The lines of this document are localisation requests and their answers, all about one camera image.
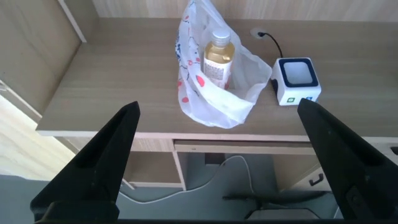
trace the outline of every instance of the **desk drawer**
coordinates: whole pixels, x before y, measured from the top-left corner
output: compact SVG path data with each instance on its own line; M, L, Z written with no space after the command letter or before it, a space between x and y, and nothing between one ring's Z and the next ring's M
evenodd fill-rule
M315 155L309 142L176 140L177 152Z
M273 155L278 189L330 190L316 156Z

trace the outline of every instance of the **bottle label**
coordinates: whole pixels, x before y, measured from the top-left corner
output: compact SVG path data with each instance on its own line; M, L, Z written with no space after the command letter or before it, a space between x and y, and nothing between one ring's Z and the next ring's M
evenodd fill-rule
M231 75L232 61L228 63L216 63L205 58L203 66L204 74L218 87L225 89L228 78Z

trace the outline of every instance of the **white cable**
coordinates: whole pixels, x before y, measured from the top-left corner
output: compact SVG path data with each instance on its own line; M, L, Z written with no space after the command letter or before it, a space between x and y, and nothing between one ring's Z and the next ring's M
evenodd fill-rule
M337 205L337 209L336 209L336 212L335 212L335 215L333 216L333 219L335 219L336 218L336 216L337 216L337 212L338 212L338 210L340 209L340 207Z
M180 192L175 192L174 194L168 195L168 196L166 196L166 197L162 197L162 198L159 198L159 199L156 199L156 200L147 201L147 202L140 202L140 201L134 200L133 198L131 198L131 197L129 197L128 195L126 195L125 193L122 193L121 191L119 191L119 193L120 193L121 195L123 195L125 198L127 198L128 200L132 201L132 202L135 202L135 203L138 203L138 204L141 204L141 205L145 205L145 204L149 204L149 203L159 202L159 201L168 199L168 198L170 198L170 197L176 196L176 195L178 195L178 194L193 192L193 191L202 189L202 188L206 187L208 184L210 184L210 182L211 182L211 181L214 179L214 177L217 175L217 173L218 173L218 171L220 170L220 168L221 168L228 160L233 159L233 158L237 158L237 157L243 159L243 162L244 162L244 164L246 165L246 169L247 169L247 171L248 171L250 190L251 190L251 192L252 192L253 194L256 194L256 193L254 193L254 190L253 190L253 186L252 186L252 182L251 182L251 174L250 174L250 169L249 169L248 162L246 162L246 160L245 160L245 158L244 158L243 156L231 156L231 157L229 157L228 159L226 159L223 163L221 163L221 165L218 167L218 169L217 169L216 173L214 174L214 176L211 177L211 179L210 179L208 182L206 182L205 184L203 184L203 185L201 185L201 186L199 186L199 187L197 187L197 188L194 188L194 189L190 189L190 190L186 190L186 191L180 191Z

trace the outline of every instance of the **black cable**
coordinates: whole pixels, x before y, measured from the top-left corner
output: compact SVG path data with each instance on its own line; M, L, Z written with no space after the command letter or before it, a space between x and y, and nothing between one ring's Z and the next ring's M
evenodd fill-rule
M280 49L280 46L279 46L279 44L278 44L278 41L276 41L275 38L274 38L272 35L270 35L269 33L264 33L264 32L258 32L257 34L258 34L260 37L264 37L265 35L269 36L269 37L275 42L276 46L278 47L278 50L279 50L279 53L280 53L280 57L281 57L281 58L284 57L284 55L283 55L283 53L282 53L282 50Z
M324 192L324 191L319 191L319 192L311 192L308 195L304 196L287 196L287 195L268 195L268 196L255 196L255 195L241 195L241 194L231 194L228 196L224 196L223 200L247 200L247 199L252 199L252 200L259 200L260 202L265 202L265 203L273 203L276 205L283 205L283 204L288 204L288 203L302 203L302 202L307 202L309 200L313 200L316 198L320 198L326 194L330 194L330 192Z

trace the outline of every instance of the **amber liquid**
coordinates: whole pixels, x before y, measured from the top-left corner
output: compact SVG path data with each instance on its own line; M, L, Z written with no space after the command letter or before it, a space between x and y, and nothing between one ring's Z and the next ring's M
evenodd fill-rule
M205 48L205 58L216 63L228 63L235 54L235 46L229 43L225 47L216 47L210 42Z

